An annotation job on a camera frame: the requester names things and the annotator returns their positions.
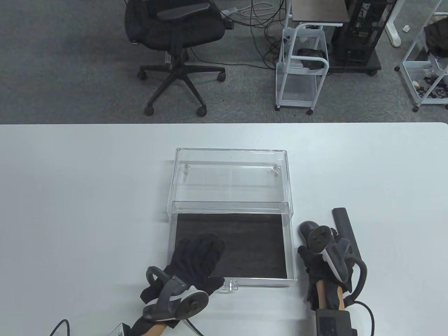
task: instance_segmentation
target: office chair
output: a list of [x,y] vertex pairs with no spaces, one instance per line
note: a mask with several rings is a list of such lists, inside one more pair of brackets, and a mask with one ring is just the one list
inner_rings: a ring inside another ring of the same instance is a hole
[[225,68],[186,65],[186,48],[217,41],[224,36],[225,26],[219,9],[209,0],[129,0],[125,12],[125,29],[129,40],[152,50],[166,51],[171,65],[143,65],[137,77],[146,79],[146,71],[169,73],[145,108],[145,115],[154,114],[153,103],[176,80],[183,80],[201,104],[196,114],[203,117],[207,106],[188,78],[189,73],[219,72],[224,82]]

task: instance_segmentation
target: clear acrylic box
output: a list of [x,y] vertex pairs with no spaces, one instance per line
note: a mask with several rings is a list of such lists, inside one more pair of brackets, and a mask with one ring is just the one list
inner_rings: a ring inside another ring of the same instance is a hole
[[169,260],[181,238],[216,233],[227,290],[297,281],[286,151],[178,148],[167,212]]

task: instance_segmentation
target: chair wheel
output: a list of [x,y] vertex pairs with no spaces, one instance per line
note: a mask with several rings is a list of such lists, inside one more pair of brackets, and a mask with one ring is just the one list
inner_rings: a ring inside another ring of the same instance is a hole
[[154,108],[151,106],[146,106],[145,111],[143,112],[145,116],[152,116],[154,114]]
[[137,73],[137,78],[140,79],[141,81],[144,81],[146,79],[146,72],[144,70],[140,70]]
[[198,108],[197,110],[196,110],[196,115],[197,116],[199,116],[199,117],[203,117],[203,116],[205,116],[207,114],[207,106],[201,106],[200,108]]
[[220,73],[218,74],[218,78],[217,78],[217,80],[218,80],[219,82],[224,82],[224,81],[225,81],[225,72],[220,72]]

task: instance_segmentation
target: chair armrest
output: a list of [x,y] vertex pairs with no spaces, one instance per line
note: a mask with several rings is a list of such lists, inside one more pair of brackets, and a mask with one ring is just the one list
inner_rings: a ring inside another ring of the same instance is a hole
[[177,19],[183,19],[191,14],[202,12],[209,9],[210,2],[203,4],[192,4],[189,6],[182,6],[173,9],[163,10],[157,13],[157,18],[162,21],[171,21]]

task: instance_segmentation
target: acrylic lid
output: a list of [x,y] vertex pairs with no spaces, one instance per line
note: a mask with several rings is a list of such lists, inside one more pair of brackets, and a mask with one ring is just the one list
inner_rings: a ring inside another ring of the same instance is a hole
[[292,215],[286,151],[178,148],[167,212]]

